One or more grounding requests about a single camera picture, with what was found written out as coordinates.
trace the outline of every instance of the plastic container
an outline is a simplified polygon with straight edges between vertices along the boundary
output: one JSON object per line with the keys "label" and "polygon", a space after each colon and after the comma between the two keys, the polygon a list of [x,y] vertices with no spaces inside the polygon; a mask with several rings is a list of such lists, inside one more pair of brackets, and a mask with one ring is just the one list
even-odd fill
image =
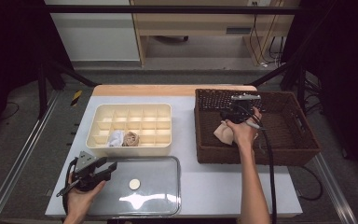
{"label": "plastic container", "polygon": [[[117,161],[112,179],[95,199],[89,215],[98,217],[171,217],[181,208],[180,163],[175,157],[109,158]],[[130,182],[137,179],[138,189]]]}
{"label": "plastic container", "polygon": [[[137,147],[109,147],[113,131],[139,135]],[[172,141],[172,109],[168,104],[99,105],[89,129],[87,147],[98,157],[167,156]]]}

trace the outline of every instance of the black curtain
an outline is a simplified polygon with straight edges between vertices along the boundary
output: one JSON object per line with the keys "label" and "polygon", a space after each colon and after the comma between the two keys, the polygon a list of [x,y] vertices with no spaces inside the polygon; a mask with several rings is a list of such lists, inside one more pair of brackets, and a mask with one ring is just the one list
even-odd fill
{"label": "black curtain", "polygon": [[[15,88],[37,80],[37,71],[49,60],[73,70],[50,14],[26,11],[25,5],[45,5],[43,0],[0,0],[0,114]],[[49,69],[48,80],[63,88],[58,71]]]}
{"label": "black curtain", "polygon": [[[312,1],[302,1],[305,6]],[[310,31],[310,18],[295,16],[283,59]],[[312,38],[303,65],[321,80],[324,112],[342,146],[358,160],[358,1],[337,0]]]}

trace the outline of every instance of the human hand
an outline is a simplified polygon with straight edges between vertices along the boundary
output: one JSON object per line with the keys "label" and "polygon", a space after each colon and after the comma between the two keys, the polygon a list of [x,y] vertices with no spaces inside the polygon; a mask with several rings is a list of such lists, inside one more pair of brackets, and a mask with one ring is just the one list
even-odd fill
{"label": "human hand", "polygon": [[[260,111],[253,107],[255,112],[255,116],[258,119],[261,119]],[[255,123],[252,118],[247,119],[249,122]],[[249,126],[246,122],[241,124],[236,124],[231,122],[230,120],[226,120],[226,124],[229,128],[231,128],[232,132],[234,133],[234,141],[237,143],[240,149],[242,148],[252,148],[252,144],[255,140],[257,135],[257,129]]]}
{"label": "human hand", "polygon": [[[69,184],[72,183],[72,173],[69,174]],[[95,196],[101,192],[106,181],[99,183],[94,189],[84,192],[73,188],[68,193],[68,216],[64,224],[82,223],[90,209]]]}

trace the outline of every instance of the brown basket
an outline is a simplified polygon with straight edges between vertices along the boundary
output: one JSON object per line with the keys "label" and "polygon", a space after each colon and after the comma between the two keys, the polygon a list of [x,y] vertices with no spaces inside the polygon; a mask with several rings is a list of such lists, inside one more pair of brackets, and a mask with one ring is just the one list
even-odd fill
{"label": "brown basket", "polygon": [[[213,132],[220,125],[220,111],[228,109],[231,95],[261,96],[263,118],[275,165],[304,165],[321,151],[312,130],[291,92],[196,90],[195,123],[199,163],[241,163],[238,147],[220,142]],[[269,164],[263,134],[254,142],[255,162]]]}

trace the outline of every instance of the clear plastic lid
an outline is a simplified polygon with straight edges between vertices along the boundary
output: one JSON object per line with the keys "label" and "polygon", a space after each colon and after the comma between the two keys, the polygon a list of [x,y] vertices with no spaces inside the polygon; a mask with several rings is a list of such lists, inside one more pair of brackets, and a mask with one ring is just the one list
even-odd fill
{"label": "clear plastic lid", "polygon": [[175,157],[108,159],[117,161],[89,210],[99,217],[170,217],[180,209],[180,165]]}

